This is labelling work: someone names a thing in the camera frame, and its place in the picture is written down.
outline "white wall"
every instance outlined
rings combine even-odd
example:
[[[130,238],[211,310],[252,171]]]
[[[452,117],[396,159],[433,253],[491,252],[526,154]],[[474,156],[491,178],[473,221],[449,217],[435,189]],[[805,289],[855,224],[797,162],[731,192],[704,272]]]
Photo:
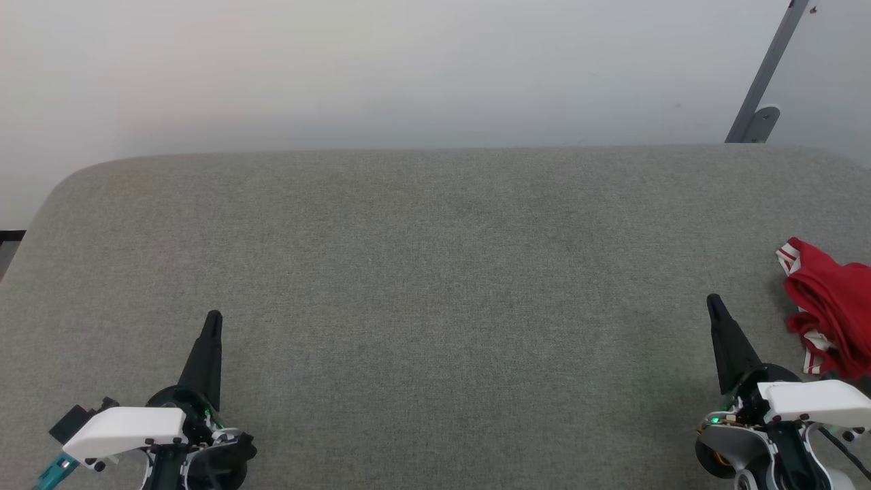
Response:
[[[203,151],[722,141],[787,0],[4,0],[0,228]]]
[[[780,108],[768,144],[825,148],[871,167],[869,22],[871,2],[811,0],[762,97],[760,106]]]

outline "black rubber wheel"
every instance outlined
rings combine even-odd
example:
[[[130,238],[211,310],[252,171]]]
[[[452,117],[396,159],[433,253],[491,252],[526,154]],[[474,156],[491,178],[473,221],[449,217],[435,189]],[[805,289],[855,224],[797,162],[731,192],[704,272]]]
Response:
[[[698,439],[696,439],[696,458],[711,475],[722,479],[735,478],[735,468],[720,463],[717,453]]]

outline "folded red garment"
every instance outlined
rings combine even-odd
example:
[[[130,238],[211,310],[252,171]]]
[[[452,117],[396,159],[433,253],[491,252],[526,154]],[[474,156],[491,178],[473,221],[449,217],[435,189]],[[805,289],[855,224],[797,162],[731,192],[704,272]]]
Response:
[[[777,255],[788,274],[784,288],[800,310],[787,326],[807,347],[806,372],[871,374],[871,267],[842,266],[795,237]]]

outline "teal connector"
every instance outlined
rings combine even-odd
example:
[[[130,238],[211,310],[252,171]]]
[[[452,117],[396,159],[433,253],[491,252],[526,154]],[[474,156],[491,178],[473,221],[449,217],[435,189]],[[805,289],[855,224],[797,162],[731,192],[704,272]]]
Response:
[[[60,453],[60,456],[40,475],[37,485],[33,490],[52,490],[54,487],[70,476],[70,473],[78,468],[78,461],[74,460],[67,453]]]

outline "gray metal bar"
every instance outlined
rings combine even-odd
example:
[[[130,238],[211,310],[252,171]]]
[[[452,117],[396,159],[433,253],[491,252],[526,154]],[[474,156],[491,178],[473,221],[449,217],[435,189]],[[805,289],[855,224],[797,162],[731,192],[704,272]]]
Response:
[[[801,15],[805,13],[810,0],[793,0],[790,3],[787,13],[783,15],[783,20],[780,21],[777,31],[774,33],[774,39],[771,40],[771,45],[768,46],[768,52],[762,58],[762,65],[756,72],[756,78],[750,84],[750,90],[747,91],[744,97],[744,103],[741,104],[741,109],[738,115],[735,116],[735,122],[732,123],[732,129],[729,130],[729,135],[726,136],[726,143],[740,143],[744,139],[747,128],[753,120],[753,115],[756,113],[756,108],[759,107],[762,101],[762,95],[765,94],[768,88],[768,82],[774,75],[774,70],[780,62],[780,57],[783,56],[783,51],[786,50],[789,44],[790,37],[795,32],[795,27],[801,20]]]

